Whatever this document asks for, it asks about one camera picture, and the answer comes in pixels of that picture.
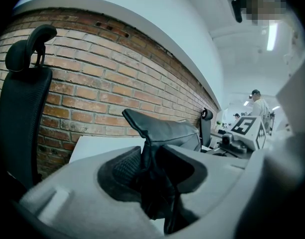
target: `white ceiling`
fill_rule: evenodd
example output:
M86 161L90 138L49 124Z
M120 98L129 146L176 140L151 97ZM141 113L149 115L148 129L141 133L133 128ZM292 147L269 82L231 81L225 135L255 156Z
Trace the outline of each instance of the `white ceiling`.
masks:
M259 89L276 103L274 96L289 78L284 55L290 52L292 29L278 24L275 48L267 51L268 26L254 26L243 16L237 23L228 0L189 0L205 21L218 48L224 68L225 106L245 102L246 96Z

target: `black chair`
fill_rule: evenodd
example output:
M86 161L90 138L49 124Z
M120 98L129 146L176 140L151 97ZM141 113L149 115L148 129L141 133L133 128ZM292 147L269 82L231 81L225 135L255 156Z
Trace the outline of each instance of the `black chair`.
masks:
M201 143L205 147L209 147L211 143L211 119L213 113L204 108L200 116L200 139Z
M37 136L52 80L52 70L43 66L44 43L56 34L53 26L39 26L27 40L14 43L5 58L9 73L0 96L0 158L11 175L10 187L18 190L22 187L27 190L40 181L36 164ZM37 61L30 68L35 51Z

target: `fluorescent light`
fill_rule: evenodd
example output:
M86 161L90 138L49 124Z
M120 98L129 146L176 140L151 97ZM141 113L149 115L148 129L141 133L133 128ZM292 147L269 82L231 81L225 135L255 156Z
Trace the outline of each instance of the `fluorescent light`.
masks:
M276 35L277 35L277 24L270 25L268 34L267 50L272 51L275 46Z

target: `person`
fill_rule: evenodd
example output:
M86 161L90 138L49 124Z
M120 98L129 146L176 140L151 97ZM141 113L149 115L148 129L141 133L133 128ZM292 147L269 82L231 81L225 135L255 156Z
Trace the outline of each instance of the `person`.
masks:
M234 118L235 118L235 121L237 121L237 120L240 119L240 114L234 114L233 116L234 116Z
M254 101L251 116L260 116L262 118L266 132L269 132L271 110L267 102L262 98L261 92L259 92L258 90L253 90L252 95L250 95L250 98Z

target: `office chair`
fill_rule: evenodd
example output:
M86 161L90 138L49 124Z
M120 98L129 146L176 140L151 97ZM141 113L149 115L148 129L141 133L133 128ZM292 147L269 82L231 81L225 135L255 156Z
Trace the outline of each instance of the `office chair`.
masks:
M52 70L44 67L44 43L54 38L56 28L42 25L27 40L14 43L5 58L7 74L0 96L0 158L16 188L15 198L40 181L37 173L36 148L39 124ZM35 67L30 68L31 55L37 52Z
M211 143L211 119L213 113L204 108L200 116L200 138L201 143L205 147L209 147Z

